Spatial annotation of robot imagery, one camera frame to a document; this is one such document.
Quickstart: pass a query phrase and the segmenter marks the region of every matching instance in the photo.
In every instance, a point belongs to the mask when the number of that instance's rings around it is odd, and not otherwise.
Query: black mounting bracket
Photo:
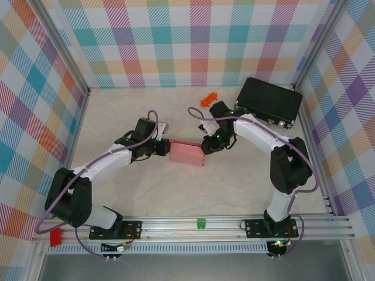
[[[121,230],[116,237],[113,237],[113,232],[107,229],[91,227],[88,238],[90,240],[122,240],[126,242],[133,239],[132,233],[134,234],[134,240],[141,239],[141,232],[142,221],[122,221]]]
[[[267,227],[264,225],[264,220],[245,220],[245,230],[247,238],[289,238],[289,233],[287,228],[290,230],[291,238],[298,237],[298,229],[295,220],[288,220],[288,224],[285,226],[283,231],[271,235]]]

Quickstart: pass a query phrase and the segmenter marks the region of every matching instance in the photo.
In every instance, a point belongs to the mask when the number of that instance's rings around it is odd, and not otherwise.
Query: orange object
[[[213,101],[217,101],[217,93],[216,92],[212,92],[211,94],[209,94],[207,96],[207,98],[205,98],[203,101],[200,101],[200,106],[201,107],[209,107],[210,103],[213,102]]]

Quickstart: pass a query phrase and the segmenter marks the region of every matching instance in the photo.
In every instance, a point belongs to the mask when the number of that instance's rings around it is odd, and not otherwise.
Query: black case
[[[248,78],[236,105],[248,109],[259,119],[291,128],[297,118],[301,101],[302,95],[298,92]]]

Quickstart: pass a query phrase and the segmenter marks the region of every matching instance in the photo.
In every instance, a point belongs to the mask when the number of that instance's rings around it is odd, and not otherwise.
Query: checkered wall
[[[26,0],[0,1],[0,281],[19,280],[83,94]]]
[[[290,84],[329,0],[53,2],[59,11],[44,0],[87,81],[137,87]]]
[[[302,86],[329,187],[375,280],[375,1],[352,0]]]

